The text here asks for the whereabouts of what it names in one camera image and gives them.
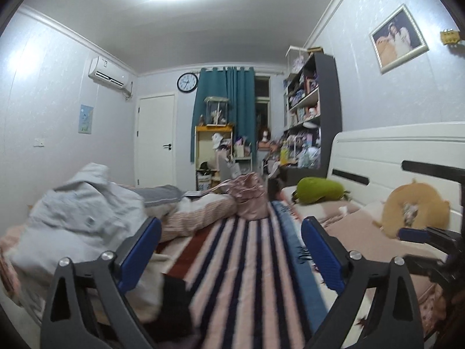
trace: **door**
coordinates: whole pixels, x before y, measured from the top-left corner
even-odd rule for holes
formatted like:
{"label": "door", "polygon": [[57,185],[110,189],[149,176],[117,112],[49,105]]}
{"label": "door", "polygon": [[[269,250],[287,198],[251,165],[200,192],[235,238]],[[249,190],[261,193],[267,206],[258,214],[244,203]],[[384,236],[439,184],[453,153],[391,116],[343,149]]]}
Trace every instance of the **door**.
{"label": "door", "polygon": [[137,186],[175,185],[174,95],[140,100],[136,136]]}

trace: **metal screw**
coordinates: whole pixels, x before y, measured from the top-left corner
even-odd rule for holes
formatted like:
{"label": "metal screw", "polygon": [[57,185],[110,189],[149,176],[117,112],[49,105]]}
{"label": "metal screw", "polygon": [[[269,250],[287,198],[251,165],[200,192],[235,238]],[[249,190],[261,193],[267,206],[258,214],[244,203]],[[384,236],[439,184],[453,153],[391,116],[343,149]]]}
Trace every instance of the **metal screw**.
{"label": "metal screw", "polygon": [[360,252],[357,252],[357,251],[351,251],[349,253],[349,256],[352,260],[361,260],[362,259],[362,254]]}
{"label": "metal screw", "polygon": [[402,266],[402,265],[405,264],[405,261],[404,261],[404,259],[402,257],[396,257],[396,258],[394,258],[394,263],[396,265]]}
{"label": "metal screw", "polygon": [[102,260],[105,260],[105,261],[109,261],[109,260],[112,260],[113,257],[115,256],[115,254],[113,252],[104,252],[102,253]]}
{"label": "metal screw", "polygon": [[69,258],[65,257],[65,258],[62,258],[62,259],[58,262],[58,264],[59,264],[60,266],[62,266],[62,267],[65,267],[65,266],[68,266],[68,265],[70,264],[70,262],[71,262],[71,260],[70,260]]}

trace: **stuffed toy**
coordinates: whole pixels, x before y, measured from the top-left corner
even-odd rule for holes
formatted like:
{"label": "stuffed toy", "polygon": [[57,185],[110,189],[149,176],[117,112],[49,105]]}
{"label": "stuffed toy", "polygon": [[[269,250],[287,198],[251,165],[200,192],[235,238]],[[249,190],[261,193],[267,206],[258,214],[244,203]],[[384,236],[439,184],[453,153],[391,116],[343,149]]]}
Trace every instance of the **stuffed toy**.
{"label": "stuffed toy", "polygon": [[389,195],[378,224],[388,237],[395,238],[403,227],[446,229],[449,215],[449,202],[442,200],[434,187],[413,180]]}
{"label": "stuffed toy", "polygon": [[340,200],[346,194],[344,187],[336,181],[319,177],[305,177],[297,184],[292,193],[292,200],[301,205],[322,202],[323,200]]}

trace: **dark gray bookshelf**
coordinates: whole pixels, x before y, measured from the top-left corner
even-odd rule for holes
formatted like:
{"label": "dark gray bookshelf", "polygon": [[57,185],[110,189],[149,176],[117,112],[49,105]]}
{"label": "dark gray bookshelf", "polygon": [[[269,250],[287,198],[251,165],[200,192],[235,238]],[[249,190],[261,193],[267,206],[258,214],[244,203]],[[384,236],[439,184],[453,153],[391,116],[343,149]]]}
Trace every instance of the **dark gray bookshelf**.
{"label": "dark gray bookshelf", "polygon": [[312,95],[319,94],[320,114],[309,120],[317,125],[317,128],[305,129],[303,122],[289,127],[289,134],[297,134],[299,131],[306,130],[313,133],[313,140],[316,140],[316,134],[321,127],[321,164],[319,169],[297,168],[296,165],[287,165],[281,167],[282,186],[296,185],[304,177],[327,177],[329,169],[329,160],[331,158],[332,142],[334,137],[342,131],[342,113],[341,98],[339,92],[339,79],[334,57],[322,52],[315,52],[308,59],[301,71],[292,77],[288,86],[288,98],[293,95],[298,88],[302,88],[299,80],[301,74],[311,78],[313,73],[317,74],[318,91],[308,93],[295,106],[312,106],[317,97]]}

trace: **clock face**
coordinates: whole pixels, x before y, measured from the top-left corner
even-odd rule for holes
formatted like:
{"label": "clock face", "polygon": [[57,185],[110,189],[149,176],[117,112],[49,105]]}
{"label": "clock face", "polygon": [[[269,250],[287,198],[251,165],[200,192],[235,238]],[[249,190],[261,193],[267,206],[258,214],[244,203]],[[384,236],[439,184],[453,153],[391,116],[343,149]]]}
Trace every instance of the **clock face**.
{"label": "clock face", "polygon": [[178,89],[183,93],[190,93],[197,88],[198,77],[194,73],[185,73],[178,80]]}

